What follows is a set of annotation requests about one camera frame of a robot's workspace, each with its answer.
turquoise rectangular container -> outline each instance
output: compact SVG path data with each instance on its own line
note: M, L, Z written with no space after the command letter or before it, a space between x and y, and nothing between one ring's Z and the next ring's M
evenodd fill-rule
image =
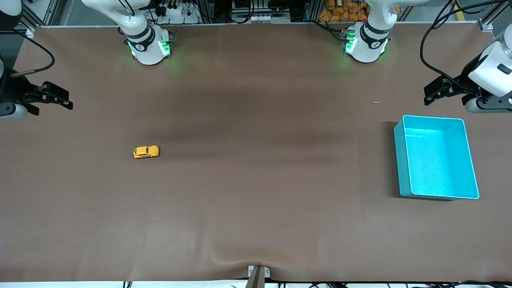
M462 119L405 115L394 134L400 195L478 199Z

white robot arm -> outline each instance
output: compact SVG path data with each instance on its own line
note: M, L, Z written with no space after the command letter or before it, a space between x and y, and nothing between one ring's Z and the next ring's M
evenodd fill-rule
M439 76L425 86L425 105L465 94L462 104L471 113L512 112L512 24L455 77Z
M364 23L348 28L354 30L353 39L345 43L345 52L363 63L374 62L384 53L388 35L395 25L398 14L395 5L420 5L428 0L368 0L370 15Z
M89 8L105 14L121 28L132 54L144 65L154 65L170 56L172 34L158 25L148 24L138 8L150 0L82 0Z

yellow strip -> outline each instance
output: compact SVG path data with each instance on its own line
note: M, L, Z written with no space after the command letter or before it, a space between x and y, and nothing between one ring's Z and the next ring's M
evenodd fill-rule
M455 3L455 0L452 0L452 2L453 2L453 5L455 5L455 10L459 9L459 6L457 6L457 4ZM457 15L457 19L459 21L466 20L466 18L464 17L464 13L462 13L462 11L457 12L456 15Z

brown tabletop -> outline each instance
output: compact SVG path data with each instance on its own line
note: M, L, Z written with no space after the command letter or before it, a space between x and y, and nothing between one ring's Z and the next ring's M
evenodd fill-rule
M512 116L423 105L426 29L360 64L314 25L182 28L150 67L114 28L37 29L56 63L29 79L75 109L0 124L0 280L512 280ZM447 24L425 57L455 76L490 39ZM48 61L25 42L16 69ZM404 114L465 120L479 200L399 196Z

toy car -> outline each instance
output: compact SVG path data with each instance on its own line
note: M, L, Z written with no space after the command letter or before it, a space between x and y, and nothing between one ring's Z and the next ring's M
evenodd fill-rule
M135 159L158 157L160 155L160 148L158 146L142 146L137 147L133 151Z

